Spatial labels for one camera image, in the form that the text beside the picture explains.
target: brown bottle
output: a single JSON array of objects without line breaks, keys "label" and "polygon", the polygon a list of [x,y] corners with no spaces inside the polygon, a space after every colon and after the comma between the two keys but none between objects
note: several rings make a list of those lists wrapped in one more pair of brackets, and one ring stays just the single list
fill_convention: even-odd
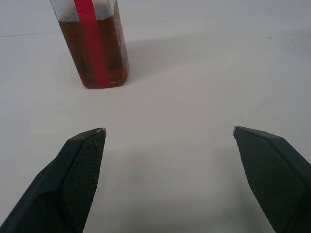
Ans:
[{"label": "brown bottle", "polygon": [[123,85],[128,59],[117,1],[96,0],[91,5],[96,19],[86,23],[76,8],[80,0],[75,0],[75,6],[69,3],[67,9],[58,11],[60,1],[51,0],[83,85],[87,88]]}]

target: red tape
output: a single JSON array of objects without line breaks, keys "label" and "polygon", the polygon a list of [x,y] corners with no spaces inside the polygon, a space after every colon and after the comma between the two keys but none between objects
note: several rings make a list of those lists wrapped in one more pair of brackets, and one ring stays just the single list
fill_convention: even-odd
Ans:
[{"label": "red tape", "polygon": [[105,61],[104,47],[92,0],[74,0],[80,24],[86,41],[86,48],[91,59],[97,86],[109,87],[109,74]]}]

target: white floor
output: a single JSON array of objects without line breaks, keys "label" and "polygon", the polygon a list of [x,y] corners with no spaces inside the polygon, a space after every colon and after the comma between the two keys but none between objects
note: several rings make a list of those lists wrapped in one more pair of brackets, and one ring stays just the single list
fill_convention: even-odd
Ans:
[{"label": "white floor", "polygon": [[0,222],[64,142],[107,128],[85,233],[272,233],[233,127],[311,162],[309,0],[119,0],[125,86],[83,88],[48,0],[0,2]]}]

